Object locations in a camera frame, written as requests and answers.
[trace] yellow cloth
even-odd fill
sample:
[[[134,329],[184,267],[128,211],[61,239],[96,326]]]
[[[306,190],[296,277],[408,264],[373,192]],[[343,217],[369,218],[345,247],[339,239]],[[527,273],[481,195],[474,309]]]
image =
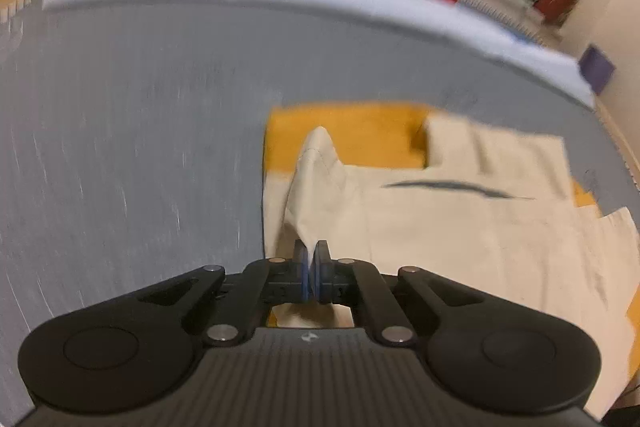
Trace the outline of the yellow cloth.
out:
[[[427,166],[428,143],[422,124],[437,109],[415,103],[319,103],[274,108],[264,137],[264,175],[295,170],[306,136],[318,126],[331,135],[340,159],[348,165],[382,168]],[[574,181],[575,206],[597,204],[590,192]],[[627,316],[636,328],[628,361],[629,378],[640,367],[640,289]]]

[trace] gray table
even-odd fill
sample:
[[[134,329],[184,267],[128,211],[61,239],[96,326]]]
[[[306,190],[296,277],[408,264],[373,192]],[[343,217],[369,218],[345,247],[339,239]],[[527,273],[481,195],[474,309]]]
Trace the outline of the gray table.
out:
[[[30,408],[18,346],[51,316],[262,256],[274,105],[426,102],[558,134],[604,212],[640,196],[594,114],[451,42],[325,12],[215,3],[18,14],[0,63],[0,421]]]

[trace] purple object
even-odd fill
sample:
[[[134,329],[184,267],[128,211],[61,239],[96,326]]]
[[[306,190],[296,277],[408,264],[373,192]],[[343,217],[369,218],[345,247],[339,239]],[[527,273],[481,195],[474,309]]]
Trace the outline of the purple object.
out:
[[[600,49],[592,44],[580,58],[580,73],[591,85],[595,94],[600,94],[607,85],[616,67]]]

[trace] folded cloth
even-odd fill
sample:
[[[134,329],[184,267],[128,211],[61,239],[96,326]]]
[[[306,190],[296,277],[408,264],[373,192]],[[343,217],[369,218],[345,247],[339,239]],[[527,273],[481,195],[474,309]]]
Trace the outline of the folded cloth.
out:
[[[636,336],[626,317],[640,281],[628,210],[598,217],[593,206],[574,207],[557,137],[444,114],[431,115],[426,130],[427,169],[345,165],[329,133],[314,130],[288,185],[286,174],[266,172],[266,253],[289,257],[297,237],[310,251],[326,239],[334,258],[363,259],[382,273],[422,266],[564,318],[600,349],[602,372],[587,403],[600,418],[628,382]],[[284,311],[278,323],[296,324]],[[335,311],[338,325],[348,319]]]

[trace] white blanket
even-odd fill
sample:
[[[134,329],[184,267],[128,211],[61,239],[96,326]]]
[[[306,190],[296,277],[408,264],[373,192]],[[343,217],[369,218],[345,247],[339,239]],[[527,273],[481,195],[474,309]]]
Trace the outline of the white blanket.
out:
[[[429,118],[426,130],[430,167],[418,170],[344,165],[316,128],[293,177],[265,179],[267,256],[290,257],[297,237],[309,251],[325,239],[333,259],[362,259],[382,273],[420,266],[568,320],[601,352],[587,403],[600,418],[628,382],[634,341],[626,310],[640,263],[628,210],[598,217],[594,207],[574,207],[558,137],[445,115]],[[296,311],[280,309],[278,323],[314,324]],[[333,317],[350,325],[342,311]]]

